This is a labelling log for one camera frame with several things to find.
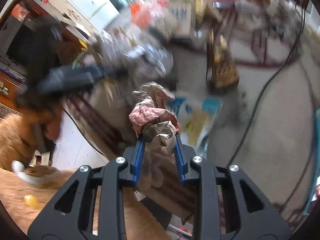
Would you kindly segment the brown paper trash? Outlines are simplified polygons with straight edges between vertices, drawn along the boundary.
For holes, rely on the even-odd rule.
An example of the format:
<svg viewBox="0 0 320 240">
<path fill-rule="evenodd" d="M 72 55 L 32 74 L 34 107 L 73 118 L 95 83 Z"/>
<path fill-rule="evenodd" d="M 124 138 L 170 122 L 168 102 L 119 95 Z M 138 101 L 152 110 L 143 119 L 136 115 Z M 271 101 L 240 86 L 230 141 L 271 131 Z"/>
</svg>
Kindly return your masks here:
<svg viewBox="0 0 320 240">
<path fill-rule="evenodd" d="M 129 120 L 136 135 L 146 141 L 138 187 L 148 190 L 163 185 L 160 165 L 175 163 L 176 133 L 180 127 L 176 115 L 169 109 L 169 103 L 175 101 L 172 92 L 155 82 L 148 82 L 134 91 L 134 95 L 138 102 L 129 114 Z"/>
</svg>

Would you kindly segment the dark cigarette pack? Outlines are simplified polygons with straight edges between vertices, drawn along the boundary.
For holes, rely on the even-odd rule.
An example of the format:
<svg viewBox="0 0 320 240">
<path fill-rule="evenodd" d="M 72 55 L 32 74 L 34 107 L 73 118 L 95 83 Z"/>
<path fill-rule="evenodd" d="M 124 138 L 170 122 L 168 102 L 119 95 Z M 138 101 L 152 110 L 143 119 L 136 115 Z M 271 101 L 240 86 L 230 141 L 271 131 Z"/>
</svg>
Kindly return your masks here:
<svg viewBox="0 0 320 240">
<path fill-rule="evenodd" d="M 223 35 L 211 29 L 207 41 L 206 79 L 214 89 L 226 89 L 239 83 L 239 74 L 230 47 Z"/>
</svg>

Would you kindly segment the white blue snack bag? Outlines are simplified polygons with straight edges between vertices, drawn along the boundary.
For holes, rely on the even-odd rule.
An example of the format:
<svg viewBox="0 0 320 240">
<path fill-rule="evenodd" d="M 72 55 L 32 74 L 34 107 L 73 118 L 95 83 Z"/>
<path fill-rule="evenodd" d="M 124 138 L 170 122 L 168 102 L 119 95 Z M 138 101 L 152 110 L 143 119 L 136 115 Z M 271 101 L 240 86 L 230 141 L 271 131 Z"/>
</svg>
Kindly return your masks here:
<svg viewBox="0 0 320 240">
<path fill-rule="evenodd" d="M 191 146 L 203 158 L 207 155 L 208 137 L 219 115 L 223 102 L 213 96 L 195 96 L 185 92 L 175 93 L 169 109 L 179 122 L 183 144 Z"/>
</svg>

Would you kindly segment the white refrigerator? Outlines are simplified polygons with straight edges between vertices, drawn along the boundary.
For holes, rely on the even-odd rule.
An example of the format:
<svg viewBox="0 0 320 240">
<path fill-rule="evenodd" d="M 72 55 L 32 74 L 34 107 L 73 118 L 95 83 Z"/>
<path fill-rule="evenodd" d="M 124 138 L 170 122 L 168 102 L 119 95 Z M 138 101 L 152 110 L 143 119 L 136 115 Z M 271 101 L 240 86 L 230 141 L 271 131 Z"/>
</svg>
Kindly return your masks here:
<svg viewBox="0 0 320 240">
<path fill-rule="evenodd" d="M 89 33 L 101 32 L 119 15 L 110 0 L 49 0 L 49 3 Z"/>
</svg>

